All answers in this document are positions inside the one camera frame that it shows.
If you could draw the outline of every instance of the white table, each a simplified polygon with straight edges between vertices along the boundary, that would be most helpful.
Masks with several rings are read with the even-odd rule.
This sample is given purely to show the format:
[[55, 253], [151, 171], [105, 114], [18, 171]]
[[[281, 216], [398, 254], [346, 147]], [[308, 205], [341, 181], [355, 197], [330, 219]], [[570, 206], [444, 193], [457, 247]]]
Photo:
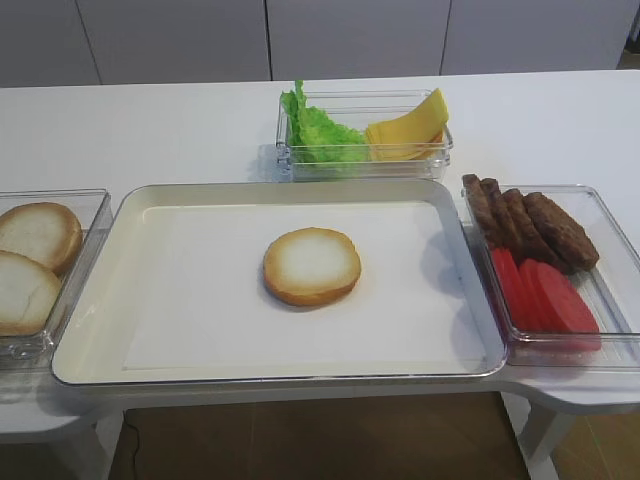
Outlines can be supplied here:
[[[638, 85], [640, 71], [602, 71], [333, 80], [307, 82], [306, 89], [440, 87], [455, 142], [447, 187], [459, 190], [467, 172], [511, 184], [591, 185], [639, 248]], [[127, 192], [146, 184], [271, 180], [278, 96], [288, 88], [287, 82], [266, 82], [0, 90], [0, 191], [105, 187], [115, 210]], [[56, 385], [46, 370], [0, 377], [0, 442], [62, 442], [59, 450], [70, 457], [78, 445], [98, 445], [88, 425], [132, 407], [511, 392], [534, 405], [529, 414], [520, 397], [504, 397], [516, 433], [528, 414], [532, 419], [519, 436], [532, 478], [554, 478], [549, 453], [574, 415], [640, 406], [640, 372], [563, 368], [507, 366], [474, 384], [161, 387], [88, 398]], [[94, 463], [108, 462], [99, 448], [93, 451]], [[80, 476], [95, 475], [87, 473], [88, 463], [75, 462]]]

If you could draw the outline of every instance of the tray rim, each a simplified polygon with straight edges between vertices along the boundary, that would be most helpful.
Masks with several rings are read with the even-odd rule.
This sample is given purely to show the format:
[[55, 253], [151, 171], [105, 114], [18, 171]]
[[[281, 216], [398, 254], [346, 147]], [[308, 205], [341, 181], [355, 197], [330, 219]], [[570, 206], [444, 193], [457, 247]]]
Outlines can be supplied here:
[[[99, 255], [102, 253], [102, 247], [104, 247], [107, 244], [108, 241], [108, 237], [109, 235], [111, 235], [111, 231], [113, 229], [113, 227], [116, 225], [116, 222], [118, 220], [118, 218], [121, 216], [126, 204], [128, 201], [131, 200], [131, 198], [133, 198], [137, 193], [139, 193], [140, 191], [144, 191], [146, 189], [149, 188], [175, 188], [175, 187], [196, 187], [196, 188], [216, 188], [216, 187], [224, 187], [224, 188], [234, 188], [234, 187], [238, 187], [238, 188], [251, 188], [252, 186], [259, 188], [259, 186], [264, 186], [266, 188], [285, 188], [285, 189], [308, 189], [308, 188], [316, 188], [316, 189], [320, 189], [322, 188], [322, 186], [327, 185], [343, 185], [343, 186], [348, 186], [349, 184], [360, 184], [360, 185], [374, 185], [374, 184], [395, 184], [395, 185], [401, 185], [401, 184], [414, 184], [414, 185], [418, 185], [418, 184], [430, 184], [432, 186], [432, 188], [435, 188], [436, 190], [440, 191], [440, 194], [445, 195], [445, 197], [447, 198], [447, 202], [449, 203], [452, 215], [456, 215], [456, 219], [457, 219], [457, 223], [458, 223], [458, 227], [460, 228], [460, 236], [462, 241], [465, 243], [466, 247], [467, 247], [467, 254], [469, 255], [470, 261], [473, 262], [473, 259], [471, 257], [471, 252], [468, 249], [468, 244], [466, 241], [466, 238], [464, 237], [464, 233], [462, 231], [462, 225], [460, 222], [459, 217], [457, 217], [457, 209], [455, 207], [455, 202], [453, 200], [453, 196], [450, 192], [449, 189], [447, 189], [445, 186], [443, 186], [441, 183], [435, 181], [435, 180], [431, 180], [431, 179], [425, 179], [425, 178], [402, 178], [402, 179], [397, 179], [397, 178], [383, 178], [383, 179], [348, 179], [348, 180], [343, 180], [340, 182], [335, 182], [335, 181], [327, 181], [327, 182], [313, 182], [311, 184], [300, 184], [300, 183], [273, 183], [273, 182], [255, 182], [255, 183], [165, 183], [165, 184], [148, 184], [148, 185], [144, 185], [144, 186], [140, 186], [135, 188], [134, 190], [130, 191], [122, 200], [122, 202], [120, 203], [120, 205], [118, 206], [118, 209], [116, 211], [116, 214], [113, 217], [113, 221], [111, 223], [111, 227], [109, 229], [109, 232], [106, 236], [106, 238], [104, 239], [102, 245], [101, 245], [101, 250], [98, 253], [98, 255], [96, 256], [95, 263], [98, 261], [98, 257]], [[345, 202], [329, 202], [329, 203], [356, 203], [353, 201], [345, 201]], [[475, 271], [475, 275], [478, 277], [478, 282], [480, 283], [481, 287], [482, 287], [482, 281], [479, 277], [479, 274], [477, 271]], [[77, 298], [76, 298], [76, 304], [77, 301], [80, 299], [80, 296], [82, 295], [82, 291], [79, 292]], [[495, 321], [495, 314], [493, 312], [493, 309], [491, 307], [491, 305], [489, 304], [488, 300], [487, 301], [487, 308], [489, 309], [490, 313], [492, 314], [493, 318], [492, 320]], [[65, 380], [64, 378], [62, 378], [60, 375], [58, 375], [58, 373], [56, 372], [56, 369], [54, 368], [54, 364], [55, 364], [55, 358], [56, 358], [56, 353], [58, 350], [58, 347], [60, 345], [60, 340], [62, 339], [62, 337], [64, 336], [64, 332], [66, 331], [66, 328], [68, 327], [68, 324], [71, 320], [72, 317], [72, 313], [73, 310], [71, 310], [69, 312], [69, 314], [66, 316], [64, 325], [63, 325], [63, 329], [61, 330], [61, 333], [59, 335], [59, 341], [56, 342], [55, 346], [54, 346], [54, 351], [52, 353], [51, 356], [51, 361], [49, 362], [49, 371], [51, 373], [51, 375], [53, 376], [53, 378], [65, 385], [65, 386], [70, 386], [70, 387], [76, 387], [76, 388], [103, 388], [103, 387], [117, 387], [117, 386], [122, 386], [122, 387], [129, 387], [129, 388], [135, 388], [135, 387], [144, 387], [144, 386], [151, 386], [151, 385], [207, 385], [207, 384], [211, 384], [211, 385], [224, 385], [224, 384], [229, 384], [229, 385], [234, 385], [234, 384], [300, 384], [300, 385], [309, 385], [309, 384], [317, 384], [318, 382], [323, 382], [323, 381], [328, 381], [328, 382], [355, 382], [355, 383], [365, 383], [365, 384], [370, 384], [372, 382], [398, 382], [398, 383], [433, 383], [433, 382], [439, 382], [439, 383], [444, 383], [445, 381], [447, 382], [451, 382], [451, 383], [471, 383], [471, 382], [475, 382], [475, 381], [479, 381], [482, 380], [486, 377], [492, 376], [497, 374], [500, 370], [502, 370], [502, 368], [504, 368], [504, 366], [507, 364], [507, 359], [509, 356], [509, 346], [507, 344], [507, 342], [504, 341], [504, 339], [501, 337], [500, 332], [499, 332], [499, 326], [495, 325], [496, 327], [496, 333], [497, 333], [497, 337], [500, 340], [501, 343], [501, 355], [500, 355], [500, 360], [499, 362], [496, 363], [496, 365], [492, 366], [492, 368], [479, 372], [479, 373], [435, 373], [435, 374], [373, 374], [373, 375], [332, 375], [332, 376], [318, 376], [318, 375], [299, 375], [299, 376], [286, 376], [286, 377], [240, 377], [240, 378], [219, 378], [219, 379], [171, 379], [171, 380], [147, 380], [147, 381], [140, 381], [140, 380], [123, 380], [123, 381], [106, 381], [106, 382], [90, 382], [90, 383], [84, 383], [84, 382], [74, 382], [74, 381], [69, 381], [69, 380]]]

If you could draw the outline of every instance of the brown floor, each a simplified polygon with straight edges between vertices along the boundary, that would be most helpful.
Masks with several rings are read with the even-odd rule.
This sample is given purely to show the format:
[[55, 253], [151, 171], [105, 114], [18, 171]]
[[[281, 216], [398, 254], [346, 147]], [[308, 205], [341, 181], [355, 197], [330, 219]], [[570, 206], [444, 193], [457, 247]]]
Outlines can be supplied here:
[[[140, 480], [527, 479], [496, 394], [133, 410]], [[124, 426], [110, 480], [132, 480]]]

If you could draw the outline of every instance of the table leg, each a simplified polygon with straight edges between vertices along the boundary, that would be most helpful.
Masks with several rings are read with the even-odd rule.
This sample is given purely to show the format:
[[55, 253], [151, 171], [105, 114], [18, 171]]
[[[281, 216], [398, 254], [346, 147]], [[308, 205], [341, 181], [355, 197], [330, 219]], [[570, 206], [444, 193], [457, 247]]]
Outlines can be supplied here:
[[106, 480], [122, 425], [122, 412], [64, 440], [51, 443], [60, 461], [78, 480]]
[[531, 480], [557, 480], [550, 455], [576, 417], [530, 404], [525, 398], [508, 393], [502, 394], [502, 400]]

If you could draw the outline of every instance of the meat patty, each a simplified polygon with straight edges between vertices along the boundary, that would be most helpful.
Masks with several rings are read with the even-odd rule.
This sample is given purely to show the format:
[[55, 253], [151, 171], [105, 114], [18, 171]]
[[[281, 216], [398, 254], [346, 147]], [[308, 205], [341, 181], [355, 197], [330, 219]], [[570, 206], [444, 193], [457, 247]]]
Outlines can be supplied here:
[[498, 227], [500, 227], [505, 246], [511, 250], [511, 254], [516, 261], [520, 262], [523, 259], [522, 239], [520, 238], [520, 232], [513, 223], [507, 204], [502, 198], [498, 181], [495, 178], [484, 178], [480, 182], [480, 186], [489, 200], [489, 208]]
[[524, 197], [520, 190], [517, 188], [507, 190], [502, 194], [502, 198], [507, 204], [513, 223], [520, 233], [524, 257], [548, 263], [565, 275], [573, 273], [573, 269], [558, 257], [536, 229], [524, 206]]
[[493, 218], [491, 208], [489, 207], [489, 200], [480, 186], [480, 179], [473, 174], [463, 175], [462, 184], [467, 192], [469, 207], [473, 212], [476, 222], [478, 222], [480, 230], [482, 230], [484, 238], [489, 244], [489, 248], [494, 249], [501, 247], [503, 240], [500, 234], [500, 227], [498, 227], [495, 218]]
[[571, 267], [591, 270], [600, 255], [589, 237], [571, 216], [542, 193], [524, 197], [527, 213], [542, 238]]

